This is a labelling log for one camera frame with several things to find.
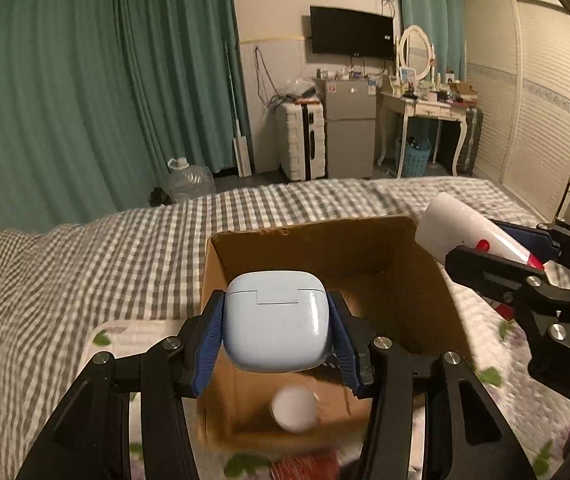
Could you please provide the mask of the blue plastic basket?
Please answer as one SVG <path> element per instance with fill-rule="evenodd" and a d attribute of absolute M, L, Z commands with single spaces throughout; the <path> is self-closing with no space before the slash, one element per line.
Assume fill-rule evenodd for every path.
<path fill-rule="evenodd" d="M 404 144 L 401 176 L 404 178 L 423 177 L 430 160 L 432 144 L 427 138 L 416 139 L 410 136 Z"/>

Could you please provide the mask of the white cylindrical bottle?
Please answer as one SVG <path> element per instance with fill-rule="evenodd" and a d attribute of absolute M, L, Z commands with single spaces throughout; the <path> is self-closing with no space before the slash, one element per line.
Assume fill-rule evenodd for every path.
<path fill-rule="evenodd" d="M 270 411 L 285 431 L 301 434 L 317 426 L 317 396 L 302 386 L 286 386 L 273 396 Z"/>

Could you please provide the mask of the white dressing table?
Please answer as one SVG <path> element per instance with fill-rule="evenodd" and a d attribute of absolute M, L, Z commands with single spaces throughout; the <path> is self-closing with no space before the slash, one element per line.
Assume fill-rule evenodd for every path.
<path fill-rule="evenodd" d="M 437 133 L 433 160 L 436 160 L 438 154 L 440 137 L 442 136 L 442 124 L 444 122 L 455 122 L 459 125 L 458 142 L 456 142 L 456 149 L 454 150 L 451 162 L 451 174 L 453 177 L 459 175 L 458 162 L 465 139 L 468 136 L 468 120 L 466 119 L 465 107 L 454 106 L 450 103 L 438 101 L 412 100 L 403 98 L 402 96 L 394 96 L 390 91 L 379 90 L 377 98 L 377 125 L 379 133 L 381 133 L 381 147 L 379 148 L 378 158 L 375 159 L 375 164 L 378 167 L 383 166 L 387 155 L 386 119 L 389 113 L 396 113 L 401 117 L 401 151 L 397 166 L 397 179 L 402 177 L 405 159 L 404 144 L 407 143 L 407 129 L 409 129 L 411 119 L 425 119 L 436 122 Z"/>

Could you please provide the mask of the oval white mirror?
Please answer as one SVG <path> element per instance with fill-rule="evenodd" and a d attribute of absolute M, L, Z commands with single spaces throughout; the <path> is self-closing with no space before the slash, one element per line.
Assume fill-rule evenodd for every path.
<path fill-rule="evenodd" d="M 398 42 L 398 73 L 403 81 L 425 79 L 435 59 L 433 44 L 427 33 L 417 25 L 404 29 Z"/>

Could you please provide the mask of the green right curtain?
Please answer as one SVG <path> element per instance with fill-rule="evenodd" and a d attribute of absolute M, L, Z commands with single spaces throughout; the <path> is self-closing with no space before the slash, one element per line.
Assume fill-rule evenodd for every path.
<path fill-rule="evenodd" d="M 403 26 L 421 27 L 436 48 L 439 73 L 447 68 L 462 76 L 464 58 L 463 0 L 400 0 Z"/>

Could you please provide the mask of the black wall television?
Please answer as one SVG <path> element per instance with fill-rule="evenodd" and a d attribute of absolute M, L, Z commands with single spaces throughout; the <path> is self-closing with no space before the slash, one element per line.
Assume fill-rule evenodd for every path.
<path fill-rule="evenodd" d="M 392 60 L 395 56 L 393 19 L 390 16 L 311 6 L 310 29 L 314 54 L 381 60 Z"/>

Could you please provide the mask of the white suitcase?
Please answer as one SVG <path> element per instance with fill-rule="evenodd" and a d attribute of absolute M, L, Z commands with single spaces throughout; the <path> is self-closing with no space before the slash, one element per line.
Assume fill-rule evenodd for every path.
<path fill-rule="evenodd" d="M 320 101 L 283 103 L 275 111 L 279 164 L 291 181 L 325 177 L 325 117 Z"/>

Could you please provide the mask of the grey small refrigerator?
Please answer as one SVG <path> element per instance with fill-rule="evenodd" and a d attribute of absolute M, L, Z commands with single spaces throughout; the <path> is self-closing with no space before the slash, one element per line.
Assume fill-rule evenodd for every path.
<path fill-rule="evenodd" d="M 324 108 L 327 176 L 370 178 L 375 154 L 375 82 L 369 79 L 315 82 Z"/>

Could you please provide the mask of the large green curtain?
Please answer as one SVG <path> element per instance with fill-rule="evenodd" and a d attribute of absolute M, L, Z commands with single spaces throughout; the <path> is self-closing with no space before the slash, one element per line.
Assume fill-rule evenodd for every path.
<path fill-rule="evenodd" d="M 171 158 L 231 169 L 233 0 L 0 0 L 0 230 L 144 207 Z"/>

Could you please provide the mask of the clear water jug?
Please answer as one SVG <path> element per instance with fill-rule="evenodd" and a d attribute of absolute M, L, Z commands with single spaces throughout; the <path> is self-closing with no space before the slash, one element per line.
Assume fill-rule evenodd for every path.
<path fill-rule="evenodd" d="M 166 192 L 174 204 L 215 194 L 215 179 L 207 167 L 192 165 L 185 157 L 171 158 L 167 165 Z"/>

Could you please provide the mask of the grey checkered blanket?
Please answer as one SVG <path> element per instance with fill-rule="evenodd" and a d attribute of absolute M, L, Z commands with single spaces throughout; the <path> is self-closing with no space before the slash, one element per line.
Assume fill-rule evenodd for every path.
<path fill-rule="evenodd" d="M 225 231 L 402 214 L 446 192 L 486 216 L 537 216 L 475 178 L 317 180 L 239 188 L 133 209 L 45 234 L 0 233 L 0 478 L 14 478 L 71 384 L 88 335 L 112 320 L 170 320 L 196 308 L 207 239 Z"/>

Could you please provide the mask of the white flat mop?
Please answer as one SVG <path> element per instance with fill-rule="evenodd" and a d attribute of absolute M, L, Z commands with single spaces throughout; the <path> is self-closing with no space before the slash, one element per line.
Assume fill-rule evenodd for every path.
<path fill-rule="evenodd" d="M 227 62 L 227 82 L 229 83 L 229 93 L 234 118 L 233 150 L 236 159 L 237 174 L 240 178 L 249 178 L 253 173 L 251 172 L 250 167 L 247 139 L 243 136 L 241 131 L 241 122 L 239 121 L 238 108 L 235 99 L 231 54 L 227 44 L 224 44 L 224 51 L 225 62 Z"/>

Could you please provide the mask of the brown cardboard box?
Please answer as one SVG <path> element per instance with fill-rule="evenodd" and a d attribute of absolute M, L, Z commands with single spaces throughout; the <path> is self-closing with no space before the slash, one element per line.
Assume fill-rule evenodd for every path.
<path fill-rule="evenodd" d="M 291 270 L 314 274 L 338 290 L 350 312 L 378 335 L 422 356 L 453 350 L 472 356 L 462 316 L 437 262 L 415 244 L 409 217 L 341 219 L 209 238 L 201 298 L 226 289 L 246 272 Z M 310 389 L 319 401 L 317 426 L 283 430 L 270 403 L 286 385 Z M 358 439 L 371 403 L 343 386 L 339 370 L 319 366 L 298 374 L 258 374 L 218 356 L 209 386 L 197 401 L 197 432 L 215 451 L 291 451 Z"/>

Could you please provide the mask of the light blue earbuds case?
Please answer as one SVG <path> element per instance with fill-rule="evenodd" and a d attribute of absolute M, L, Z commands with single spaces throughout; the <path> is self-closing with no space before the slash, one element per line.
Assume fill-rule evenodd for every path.
<path fill-rule="evenodd" d="M 290 373 L 322 364 L 332 348 L 327 293 L 313 274 L 258 271 L 227 286 L 222 340 L 246 372 Z"/>

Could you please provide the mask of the white red tube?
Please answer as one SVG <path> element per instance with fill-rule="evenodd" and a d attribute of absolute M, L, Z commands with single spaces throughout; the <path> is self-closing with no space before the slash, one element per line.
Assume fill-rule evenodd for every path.
<path fill-rule="evenodd" d="M 501 257 L 543 271 L 541 261 L 513 235 L 452 195 L 438 194 L 422 215 L 415 242 L 443 266 L 456 247 Z"/>

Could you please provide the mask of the white louvered wardrobe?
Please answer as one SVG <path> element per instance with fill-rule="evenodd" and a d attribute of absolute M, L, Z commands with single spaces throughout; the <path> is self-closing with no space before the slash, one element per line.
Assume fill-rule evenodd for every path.
<path fill-rule="evenodd" d="M 464 0 L 465 79 L 484 113 L 475 174 L 543 219 L 570 206 L 570 14 L 556 0 Z"/>

